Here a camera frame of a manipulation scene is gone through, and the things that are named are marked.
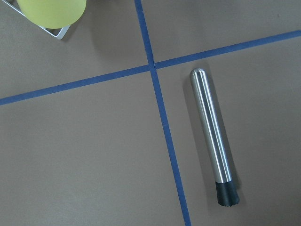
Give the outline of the white cup rack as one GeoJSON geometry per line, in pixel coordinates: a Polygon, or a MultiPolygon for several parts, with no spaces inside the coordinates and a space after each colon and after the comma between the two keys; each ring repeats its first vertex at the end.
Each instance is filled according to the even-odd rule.
{"type": "MultiPolygon", "coordinates": [[[[2,0],[2,2],[10,7],[11,9],[13,9],[15,12],[17,12],[18,14],[22,15],[24,18],[26,18],[26,20],[29,21],[29,19],[26,17],[26,15],[21,11],[19,4],[17,3],[16,0],[2,0]]],[[[44,32],[46,32],[47,34],[49,34],[50,36],[56,38],[57,40],[62,40],[63,37],[66,35],[66,33],[68,32],[69,28],[71,27],[71,25],[62,27],[62,28],[47,28],[47,27],[43,27],[40,25],[36,25],[38,26],[40,29],[42,29],[44,32]]]]}

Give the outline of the yellow cup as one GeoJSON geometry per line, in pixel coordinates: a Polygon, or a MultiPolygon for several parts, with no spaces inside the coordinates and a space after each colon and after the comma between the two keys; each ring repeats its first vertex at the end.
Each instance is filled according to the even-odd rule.
{"type": "Polygon", "coordinates": [[[75,23],[87,4],[85,0],[18,0],[17,3],[28,20],[50,29],[75,23]]]}

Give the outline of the steel muddler black tip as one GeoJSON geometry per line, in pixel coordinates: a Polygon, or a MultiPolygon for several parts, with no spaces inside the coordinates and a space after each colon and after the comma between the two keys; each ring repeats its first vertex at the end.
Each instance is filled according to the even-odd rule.
{"type": "Polygon", "coordinates": [[[239,203],[239,196],[232,180],[232,173],[205,70],[202,68],[193,69],[190,72],[190,82],[213,169],[217,202],[225,207],[234,206],[239,203]]]}

